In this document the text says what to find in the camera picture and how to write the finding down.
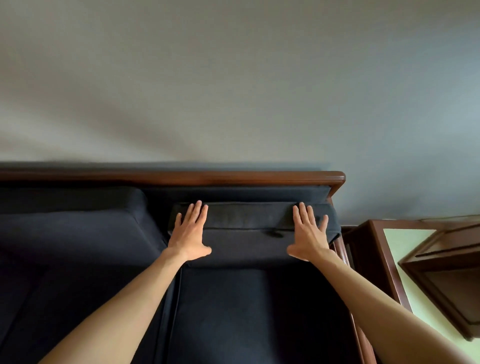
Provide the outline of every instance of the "sofa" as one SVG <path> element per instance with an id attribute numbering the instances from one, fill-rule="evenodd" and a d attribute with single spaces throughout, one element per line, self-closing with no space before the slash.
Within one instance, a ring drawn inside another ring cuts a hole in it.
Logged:
<path id="1" fill-rule="evenodd" d="M 166 248 L 172 216 L 209 205 L 210 256 L 168 288 L 132 363 L 361 363 L 348 309 L 310 263 L 289 257 L 292 206 L 329 215 L 330 187 L 0 188 L 0 363 L 34 364 Z"/>

